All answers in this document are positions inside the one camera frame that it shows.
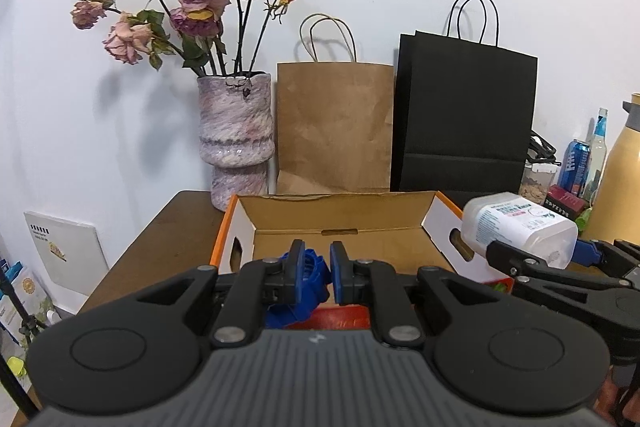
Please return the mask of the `blue toothed plastic lid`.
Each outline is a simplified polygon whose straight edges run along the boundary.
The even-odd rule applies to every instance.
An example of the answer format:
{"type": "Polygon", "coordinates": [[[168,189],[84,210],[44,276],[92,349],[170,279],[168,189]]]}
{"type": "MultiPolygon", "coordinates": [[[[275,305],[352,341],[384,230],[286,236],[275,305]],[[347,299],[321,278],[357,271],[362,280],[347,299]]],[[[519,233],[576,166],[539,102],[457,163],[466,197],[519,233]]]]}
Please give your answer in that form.
{"type": "Polygon", "coordinates": [[[329,299],[328,286],[331,283],[326,260],[312,248],[306,248],[302,280],[296,289],[296,303],[275,303],[270,306],[265,313],[265,326],[268,329],[285,329],[286,326],[307,321],[312,312],[329,299]]]}

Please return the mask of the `clear white plastic jar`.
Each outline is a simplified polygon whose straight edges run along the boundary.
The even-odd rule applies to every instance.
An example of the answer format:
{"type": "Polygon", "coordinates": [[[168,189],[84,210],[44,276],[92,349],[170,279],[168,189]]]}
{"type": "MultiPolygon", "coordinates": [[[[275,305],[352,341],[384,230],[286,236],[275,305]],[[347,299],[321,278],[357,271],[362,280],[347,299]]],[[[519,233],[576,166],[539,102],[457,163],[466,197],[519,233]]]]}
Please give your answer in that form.
{"type": "Polygon", "coordinates": [[[565,269],[573,258],[577,225],[556,212],[509,192],[471,199],[463,208],[461,236],[486,256],[493,241],[505,243],[565,269]]]}

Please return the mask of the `yellow thermos jug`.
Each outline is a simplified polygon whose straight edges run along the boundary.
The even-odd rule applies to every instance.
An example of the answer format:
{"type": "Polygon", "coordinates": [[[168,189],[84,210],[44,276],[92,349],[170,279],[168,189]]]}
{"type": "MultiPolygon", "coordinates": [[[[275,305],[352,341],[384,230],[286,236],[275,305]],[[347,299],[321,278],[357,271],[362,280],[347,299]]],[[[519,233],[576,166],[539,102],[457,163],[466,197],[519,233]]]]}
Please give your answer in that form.
{"type": "Polygon", "coordinates": [[[625,127],[604,168],[599,191],[582,238],[639,243],[640,232],[640,132],[639,95],[623,103],[625,127]]]}

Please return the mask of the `dark red small box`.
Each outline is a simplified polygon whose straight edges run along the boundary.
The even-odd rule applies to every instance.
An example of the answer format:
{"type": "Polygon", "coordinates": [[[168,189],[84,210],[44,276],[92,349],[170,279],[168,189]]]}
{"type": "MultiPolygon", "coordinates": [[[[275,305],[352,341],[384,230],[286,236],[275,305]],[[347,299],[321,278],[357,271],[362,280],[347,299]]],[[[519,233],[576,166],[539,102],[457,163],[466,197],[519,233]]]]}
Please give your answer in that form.
{"type": "Polygon", "coordinates": [[[544,208],[550,209],[560,216],[575,221],[587,208],[585,200],[567,192],[558,184],[553,184],[542,203],[544,208]]]}

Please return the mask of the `red cardboard box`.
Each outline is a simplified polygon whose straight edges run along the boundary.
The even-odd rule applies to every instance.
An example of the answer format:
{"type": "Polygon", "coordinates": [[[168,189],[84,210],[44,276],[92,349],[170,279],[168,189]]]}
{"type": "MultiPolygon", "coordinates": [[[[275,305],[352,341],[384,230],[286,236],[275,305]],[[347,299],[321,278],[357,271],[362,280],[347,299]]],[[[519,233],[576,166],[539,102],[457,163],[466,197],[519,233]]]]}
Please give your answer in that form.
{"type": "MultiPolygon", "coordinates": [[[[326,260],[330,245],[342,242],[352,260],[373,259],[393,265],[398,274],[416,274],[411,297],[427,338],[438,321],[451,322],[448,311],[436,310],[436,289],[457,305],[476,309],[502,298],[497,285],[513,285],[506,274],[491,269],[481,257],[466,261],[449,242],[460,227],[452,202],[436,192],[329,194],[310,196],[231,197],[224,212],[210,262],[221,274],[239,272],[248,262],[284,258],[295,239],[326,260]]],[[[330,297],[314,311],[339,306],[330,297]]]]}

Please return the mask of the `blue drink can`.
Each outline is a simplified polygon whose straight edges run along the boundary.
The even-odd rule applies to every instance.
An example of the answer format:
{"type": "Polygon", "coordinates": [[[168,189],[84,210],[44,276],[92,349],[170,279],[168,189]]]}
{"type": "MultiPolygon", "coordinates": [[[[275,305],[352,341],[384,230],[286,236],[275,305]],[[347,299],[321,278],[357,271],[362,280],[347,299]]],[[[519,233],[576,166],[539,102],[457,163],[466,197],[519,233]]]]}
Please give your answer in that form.
{"type": "Polygon", "coordinates": [[[564,155],[558,185],[564,191],[579,196],[584,188],[590,146],[587,142],[572,140],[564,155]]]}

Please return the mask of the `clear seed container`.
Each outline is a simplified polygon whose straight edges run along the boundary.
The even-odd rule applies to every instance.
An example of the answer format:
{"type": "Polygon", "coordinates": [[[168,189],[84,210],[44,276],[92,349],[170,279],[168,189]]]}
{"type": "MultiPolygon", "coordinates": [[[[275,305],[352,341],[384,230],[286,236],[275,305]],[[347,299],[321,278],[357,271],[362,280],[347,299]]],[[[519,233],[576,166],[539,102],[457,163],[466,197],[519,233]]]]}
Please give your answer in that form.
{"type": "Polygon", "coordinates": [[[542,205],[560,166],[561,163],[556,158],[556,148],[532,130],[518,194],[542,205]]]}

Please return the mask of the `brown paper bag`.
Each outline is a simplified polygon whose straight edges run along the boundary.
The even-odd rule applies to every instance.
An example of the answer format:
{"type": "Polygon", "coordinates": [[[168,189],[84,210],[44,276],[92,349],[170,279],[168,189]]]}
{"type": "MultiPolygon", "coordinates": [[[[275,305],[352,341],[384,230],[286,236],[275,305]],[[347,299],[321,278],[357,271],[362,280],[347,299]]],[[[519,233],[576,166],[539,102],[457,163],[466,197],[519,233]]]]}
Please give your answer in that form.
{"type": "Polygon", "coordinates": [[[321,62],[314,37],[300,39],[309,62],[280,63],[276,87],[279,194],[384,193],[390,189],[395,77],[393,66],[357,58],[344,20],[331,22],[349,60],[321,62]]]}

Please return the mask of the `white board on floor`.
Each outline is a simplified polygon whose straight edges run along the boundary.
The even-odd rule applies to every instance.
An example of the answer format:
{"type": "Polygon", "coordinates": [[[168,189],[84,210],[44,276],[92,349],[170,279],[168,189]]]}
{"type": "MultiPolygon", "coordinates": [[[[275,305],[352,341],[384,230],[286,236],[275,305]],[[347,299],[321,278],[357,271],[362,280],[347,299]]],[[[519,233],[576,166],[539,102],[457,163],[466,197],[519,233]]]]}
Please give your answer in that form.
{"type": "Polygon", "coordinates": [[[96,228],[33,211],[24,217],[50,280],[90,296],[108,272],[96,228]]]}

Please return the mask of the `black paper bag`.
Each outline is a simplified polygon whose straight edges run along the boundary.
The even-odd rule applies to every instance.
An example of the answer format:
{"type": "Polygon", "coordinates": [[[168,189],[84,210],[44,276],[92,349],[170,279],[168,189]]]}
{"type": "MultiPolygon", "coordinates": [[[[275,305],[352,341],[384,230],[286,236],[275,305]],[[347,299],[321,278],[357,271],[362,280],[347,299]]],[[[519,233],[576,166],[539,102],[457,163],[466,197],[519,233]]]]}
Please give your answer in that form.
{"type": "MultiPolygon", "coordinates": [[[[439,191],[458,206],[520,189],[533,129],[537,57],[462,38],[456,0],[442,35],[399,40],[390,188],[439,191]]],[[[492,0],[477,0],[498,22],[492,0]]]]}

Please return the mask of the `pink marbled ceramic vase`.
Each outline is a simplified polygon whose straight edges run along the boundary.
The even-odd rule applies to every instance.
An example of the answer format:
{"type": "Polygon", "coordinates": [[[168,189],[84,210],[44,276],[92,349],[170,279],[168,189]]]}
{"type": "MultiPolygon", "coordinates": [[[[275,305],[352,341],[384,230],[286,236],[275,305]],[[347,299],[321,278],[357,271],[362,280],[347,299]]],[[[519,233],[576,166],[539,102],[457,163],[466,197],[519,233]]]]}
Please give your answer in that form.
{"type": "Polygon", "coordinates": [[[234,195],[264,195],[276,153],[271,76],[264,72],[198,78],[202,161],[212,167],[210,200],[227,209],[234,195]]]}

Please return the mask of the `dried rose bouquet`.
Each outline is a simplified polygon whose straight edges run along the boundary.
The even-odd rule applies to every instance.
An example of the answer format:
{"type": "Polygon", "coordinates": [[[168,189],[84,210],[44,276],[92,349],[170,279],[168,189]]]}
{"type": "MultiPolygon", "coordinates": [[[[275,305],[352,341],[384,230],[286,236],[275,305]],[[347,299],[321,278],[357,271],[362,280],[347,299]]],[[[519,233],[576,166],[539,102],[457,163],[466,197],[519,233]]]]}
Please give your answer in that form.
{"type": "Polygon", "coordinates": [[[170,8],[155,0],[158,9],[137,13],[121,10],[116,0],[77,0],[70,11],[73,25],[89,30],[107,15],[116,17],[103,41],[105,51],[119,63],[136,65],[147,60],[160,69],[166,55],[181,58],[194,74],[222,77],[255,75],[255,55],[243,53],[250,11],[264,7],[262,20],[282,20],[296,0],[177,0],[170,8]]]}

